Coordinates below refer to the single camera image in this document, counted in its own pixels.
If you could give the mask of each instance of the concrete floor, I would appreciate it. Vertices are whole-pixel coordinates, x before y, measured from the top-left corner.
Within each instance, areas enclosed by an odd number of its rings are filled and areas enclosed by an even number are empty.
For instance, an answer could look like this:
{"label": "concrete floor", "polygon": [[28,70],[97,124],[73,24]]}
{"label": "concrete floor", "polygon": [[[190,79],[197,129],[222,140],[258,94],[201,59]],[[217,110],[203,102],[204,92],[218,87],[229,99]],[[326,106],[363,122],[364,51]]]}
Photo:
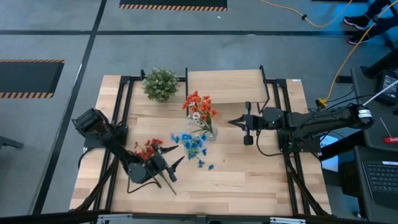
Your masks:
{"label": "concrete floor", "polygon": [[[92,30],[100,0],[3,0],[1,30]],[[285,5],[308,13],[317,24],[332,20],[344,4],[301,0]],[[257,0],[229,0],[228,12],[135,11],[107,0],[99,30],[261,30],[317,31],[299,15],[275,9]],[[345,14],[361,14],[366,4],[353,4]],[[352,30],[340,20],[327,31]],[[396,37],[397,30],[389,31]],[[327,95],[334,74],[352,46],[343,36],[286,35],[97,35],[90,54],[72,118],[95,105],[103,75],[138,75],[140,69],[165,67],[183,76],[189,70],[253,69],[264,66],[269,78],[299,78],[308,107]],[[65,59],[55,96],[46,100],[0,100],[0,135],[22,141],[25,149],[0,151],[0,217],[30,213],[35,193],[50,155],[56,131],[88,43],[89,35],[0,35],[0,58]],[[342,74],[355,66],[370,65],[390,50],[378,37],[358,47]],[[331,98],[348,93],[339,84]],[[346,135],[352,130],[339,130]],[[69,124],[44,213],[68,210],[77,175],[83,138]],[[341,190],[328,187],[333,213],[351,217],[355,206]]]}

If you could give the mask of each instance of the white flower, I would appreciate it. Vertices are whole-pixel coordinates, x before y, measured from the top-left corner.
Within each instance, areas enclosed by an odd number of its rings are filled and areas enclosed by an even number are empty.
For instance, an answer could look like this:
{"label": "white flower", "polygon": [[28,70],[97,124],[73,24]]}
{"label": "white flower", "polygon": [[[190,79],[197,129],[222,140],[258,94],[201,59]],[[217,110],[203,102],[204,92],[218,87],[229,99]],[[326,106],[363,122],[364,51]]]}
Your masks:
{"label": "white flower", "polygon": [[199,112],[194,112],[194,113],[192,114],[192,118],[193,118],[193,119],[200,119],[200,113],[199,113]]}

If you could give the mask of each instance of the hazard tape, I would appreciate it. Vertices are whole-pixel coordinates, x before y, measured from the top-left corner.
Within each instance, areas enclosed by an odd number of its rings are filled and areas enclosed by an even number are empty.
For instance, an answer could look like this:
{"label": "hazard tape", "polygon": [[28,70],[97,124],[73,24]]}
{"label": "hazard tape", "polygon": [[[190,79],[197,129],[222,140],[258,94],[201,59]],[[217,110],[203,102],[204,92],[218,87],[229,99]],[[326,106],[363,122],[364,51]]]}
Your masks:
{"label": "hazard tape", "polygon": [[60,63],[65,63],[65,60],[59,60],[59,59],[0,59],[0,62],[60,62]]}
{"label": "hazard tape", "polygon": [[225,12],[226,7],[210,7],[210,6],[158,6],[143,4],[122,4],[120,9],[158,9],[158,10],[180,10],[180,11],[218,11]]}
{"label": "hazard tape", "polygon": [[36,99],[43,99],[43,98],[51,98],[53,97],[54,93],[0,93],[0,98],[8,98],[8,99],[15,99],[15,98],[36,98]]}

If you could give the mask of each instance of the sneaker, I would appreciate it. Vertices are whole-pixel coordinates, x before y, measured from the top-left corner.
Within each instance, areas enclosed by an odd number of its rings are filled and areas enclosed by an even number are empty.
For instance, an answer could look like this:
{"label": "sneaker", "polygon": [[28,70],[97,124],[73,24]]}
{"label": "sneaker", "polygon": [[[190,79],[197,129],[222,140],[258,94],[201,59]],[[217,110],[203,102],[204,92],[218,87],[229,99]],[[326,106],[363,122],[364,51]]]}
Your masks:
{"label": "sneaker", "polygon": [[366,16],[345,16],[343,18],[343,21],[345,24],[348,24],[350,26],[355,26],[355,28],[359,30],[365,30],[365,28],[368,26],[369,19]]}
{"label": "sneaker", "polygon": [[[361,38],[362,38],[362,36],[363,36],[364,34],[365,34],[365,31],[364,31],[364,32],[359,32],[358,34],[355,34],[355,35],[353,35],[353,36],[351,36],[351,37],[348,37],[348,38],[347,38],[347,42],[348,42],[349,44],[356,45],[356,44],[358,44],[359,40],[361,40]],[[365,43],[365,42],[368,42],[369,39],[370,39],[370,37],[366,34],[366,36],[364,37],[364,39],[361,41],[361,44],[362,44],[362,43]]]}

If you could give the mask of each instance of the wooden table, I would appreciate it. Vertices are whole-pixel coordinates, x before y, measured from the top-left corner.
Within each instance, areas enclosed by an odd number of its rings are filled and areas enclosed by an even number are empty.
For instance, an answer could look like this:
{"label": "wooden table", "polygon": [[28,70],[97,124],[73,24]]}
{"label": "wooden table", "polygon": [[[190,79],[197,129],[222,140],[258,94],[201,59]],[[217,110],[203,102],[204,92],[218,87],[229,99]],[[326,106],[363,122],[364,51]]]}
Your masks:
{"label": "wooden table", "polygon": [[[108,118],[112,116],[119,79],[120,76],[117,75],[104,76],[99,91],[96,108],[104,112]],[[272,86],[269,85],[268,88],[271,98],[268,106],[275,106]],[[287,89],[292,111],[307,113],[301,81],[287,80]],[[282,93],[280,97],[282,108],[285,108]],[[181,109],[184,100],[184,83],[181,83],[175,97],[169,99],[167,103],[156,103],[147,99],[141,82],[134,82],[127,122],[129,134],[126,149],[133,151],[135,141],[143,144],[152,138],[163,140],[165,147],[175,145],[170,141],[170,133],[178,134],[189,129],[185,110]],[[177,167],[175,174],[178,181],[172,183],[177,192],[177,195],[174,195],[160,178],[158,180],[163,186],[161,189],[152,184],[137,192],[127,194],[128,178],[119,166],[112,211],[208,215],[292,215],[283,157],[260,155],[256,146],[243,144],[244,132],[241,129],[228,124],[228,120],[246,113],[244,103],[218,103],[216,100],[213,100],[213,103],[219,111],[214,119],[214,124],[218,128],[218,137],[208,145],[208,155],[204,157],[204,161],[206,164],[214,164],[215,168],[213,170],[199,169],[196,162],[184,159]],[[265,153],[278,152],[276,131],[262,131],[259,145]],[[79,206],[97,184],[103,155],[104,150],[96,150],[87,154],[82,160],[70,208]],[[182,155],[184,155],[183,147],[180,146],[166,154],[165,158],[169,164],[172,164]],[[306,186],[322,208],[330,213],[319,161],[309,153],[300,155]],[[139,185],[132,184],[130,188],[135,189],[137,186]],[[300,191],[297,186],[295,189],[298,209],[300,213],[303,213]],[[108,186],[105,186],[100,208],[104,207],[107,192]]]}

